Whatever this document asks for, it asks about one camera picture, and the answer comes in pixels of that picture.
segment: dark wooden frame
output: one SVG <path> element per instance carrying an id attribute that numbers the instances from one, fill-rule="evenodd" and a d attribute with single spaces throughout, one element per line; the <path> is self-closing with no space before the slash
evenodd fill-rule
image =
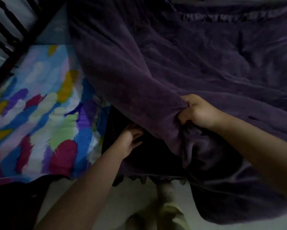
<path id="1" fill-rule="evenodd" d="M 14 37 L 0 22 L 0 33 L 6 38 L 8 44 L 13 47 L 10 50 L 0 41 L 0 48 L 8 55 L 8 58 L 0 67 L 0 86 L 3 82 L 13 74 L 11 69 L 16 65 L 19 59 L 27 52 L 30 45 L 34 43 L 37 36 L 41 34 L 46 25 L 50 22 L 56 12 L 61 8 L 65 0 L 38 0 L 39 5 L 34 0 L 26 0 L 37 16 L 37 20 L 30 31 L 27 31 L 15 15 L 8 10 L 5 3 L 0 0 L 0 8 L 2 8 L 13 23 L 13 25 L 23 35 L 23 40 L 20 41 Z"/>

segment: mattress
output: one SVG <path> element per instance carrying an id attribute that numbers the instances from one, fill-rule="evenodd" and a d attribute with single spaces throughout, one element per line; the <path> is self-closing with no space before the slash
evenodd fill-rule
<path id="1" fill-rule="evenodd" d="M 72 46 L 31 46 L 0 89 L 0 184 L 79 177 L 101 155 L 109 109 Z"/>

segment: purple blanket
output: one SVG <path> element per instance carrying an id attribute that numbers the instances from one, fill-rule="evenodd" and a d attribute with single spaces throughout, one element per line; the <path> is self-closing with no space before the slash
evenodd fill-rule
<path id="1" fill-rule="evenodd" d="M 195 93 L 287 141 L 287 3 L 69 0 L 68 15 L 87 79 L 182 158 L 204 219 L 226 224 L 287 213 L 287 199 L 222 138 L 176 118 L 187 107 L 180 95 Z"/>

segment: fleece blanket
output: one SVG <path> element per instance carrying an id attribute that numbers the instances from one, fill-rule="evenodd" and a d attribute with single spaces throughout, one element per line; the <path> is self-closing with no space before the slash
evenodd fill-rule
<path id="1" fill-rule="evenodd" d="M 0 185 L 82 175 L 101 155 L 109 104 L 72 45 L 31 46 L 0 88 Z"/>
<path id="2" fill-rule="evenodd" d="M 67 9 L 88 81 L 182 158 L 204 219 L 226 224 L 287 213 L 287 199 L 228 143 L 176 118 L 187 107 L 180 95 L 195 93 L 287 141 L 287 3 L 69 0 Z"/>

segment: white floor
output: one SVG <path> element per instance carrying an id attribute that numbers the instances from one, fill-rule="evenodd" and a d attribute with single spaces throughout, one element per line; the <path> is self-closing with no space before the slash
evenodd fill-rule
<path id="1" fill-rule="evenodd" d="M 183 211 L 191 229 L 198 230 L 287 230 L 287 215 L 268 221 L 259 221 L 248 224 L 234 224 L 219 226 L 203 220 L 192 199 L 189 184 L 180 185 L 178 181 L 173 181 L 177 191 L 177 203 Z M 61 179 L 51 184 L 49 191 L 42 204 L 38 221 L 47 213 L 58 198 L 72 185 L 67 179 Z M 142 185 L 137 179 L 132 181 L 124 179 L 117 187 L 113 187 L 107 197 L 106 205 L 100 213 L 93 230 L 111 230 L 121 226 L 127 217 L 136 211 L 143 209 L 150 201 L 156 198 L 156 188 L 154 183 L 147 179 Z"/>

